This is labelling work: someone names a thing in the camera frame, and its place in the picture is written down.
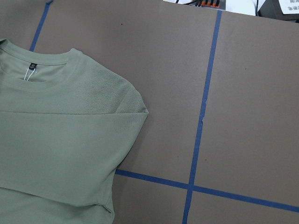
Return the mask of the olive green long-sleeve shirt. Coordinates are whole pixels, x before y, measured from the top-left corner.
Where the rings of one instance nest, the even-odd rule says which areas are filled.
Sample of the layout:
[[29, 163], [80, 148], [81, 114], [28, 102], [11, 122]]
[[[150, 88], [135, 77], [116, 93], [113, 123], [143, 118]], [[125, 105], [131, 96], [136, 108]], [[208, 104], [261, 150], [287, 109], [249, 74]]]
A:
[[116, 168], [148, 113], [128, 80], [81, 51], [1, 39], [1, 223], [111, 224]]

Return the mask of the orange terminal connector block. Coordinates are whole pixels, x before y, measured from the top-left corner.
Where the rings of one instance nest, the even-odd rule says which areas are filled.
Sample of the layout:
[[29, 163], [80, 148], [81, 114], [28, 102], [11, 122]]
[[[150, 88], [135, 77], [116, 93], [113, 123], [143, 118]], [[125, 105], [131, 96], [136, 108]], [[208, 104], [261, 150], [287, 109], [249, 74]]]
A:
[[195, 1], [195, 6], [219, 8], [220, 7], [220, 0], [196, 0]]

